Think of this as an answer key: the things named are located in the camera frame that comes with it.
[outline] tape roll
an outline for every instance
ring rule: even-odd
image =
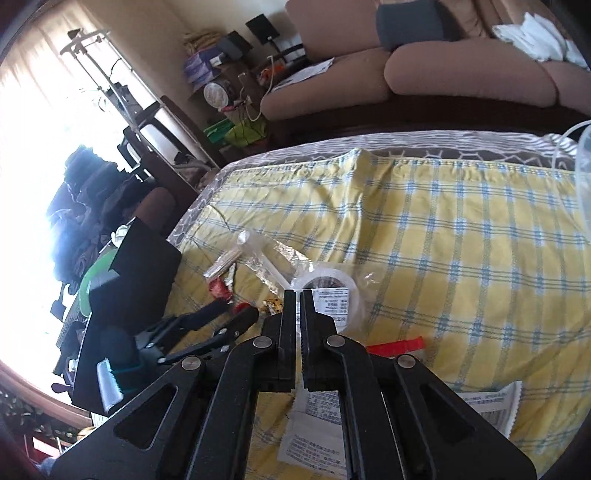
[[[363,320],[363,305],[361,303],[361,295],[355,280],[348,276],[345,272],[335,268],[317,268],[312,272],[307,272],[297,278],[293,279],[292,288],[294,290],[305,290],[307,288],[317,288],[309,286],[315,281],[325,278],[333,278],[342,284],[342,286],[349,289],[349,309],[347,312],[347,327],[352,324],[361,322]]]

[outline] gray cushion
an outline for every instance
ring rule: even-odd
[[[380,43],[389,51],[419,41],[457,41],[462,38],[454,16],[436,0],[380,5],[376,26]]]

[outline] white paper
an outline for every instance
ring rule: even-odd
[[[306,67],[305,69],[301,69],[299,72],[294,73],[291,77],[287,77],[282,82],[279,82],[275,88],[273,88],[272,92],[282,89],[283,87],[287,87],[288,85],[293,85],[294,83],[303,82],[309,78],[315,77],[316,75],[320,75],[321,73],[326,72],[329,67],[332,65],[334,59],[323,61],[322,63],[318,63],[316,65],[311,65]]]
[[[92,424],[95,427],[100,427],[104,422],[109,420],[109,417],[105,417],[103,415],[99,415],[98,413],[90,412],[90,418],[92,419]]]
[[[323,475],[346,478],[343,430],[340,425],[292,412],[279,445],[277,460]]]
[[[521,381],[517,381],[498,392],[460,393],[458,395],[482,418],[509,438],[517,418],[521,387]]]
[[[517,417],[521,388],[521,381],[517,381],[498,392],[461,393],[459,396],[509,438]],[[322,475],[346,478],[339,393],[310,392],[299,384],[288,416],[277,459]]]
[[[314,309],[318,313],[329,315],[335,321],[337,332],[341,332],[347,326],[347,314],[349,312],[349,289],[339,288],[312,288],[314,297]],[[300,331],[300,296],[297,296],[295,304],[295,329]]]
[[[299,384],[291,412],[306,413],[317,419],[340,425],[339,392],[336,390],[310,392]]]

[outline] red clip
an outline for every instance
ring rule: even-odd
[[[371,345],[367,347],[367,351],[374,355],[392,358],[404,353],[416,352],[417,350],[424,350],[425,342],[423,337],[414,338],[412,340],[400,340],[398,342],[380,343],[379,345]]]
[[[245,308],[248,308],[249,306],[251,306],[251,304],[248,303],[247,301],[240,302],[238,305],[236,305],[234,307],[234,311],[233,311],[234,315],[237,315],[238,313],[240,313]]]

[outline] bed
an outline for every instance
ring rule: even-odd
[[[591,249],[576,223],[574,142],[549,169],[558,138],[372,134],[231,164],[169,237],[183,260],[167,313],[210,300],[203,271],[246,227],[315,261],[382,265],[364,343],[423,336],[427,366],[458,392],[523,381],[511,440],[541,476],[591,408]],[[269,296],[240,264],[234,292],[257,306]],[[259,396],[247,478],[318,478],[276,460],[292,402]]]

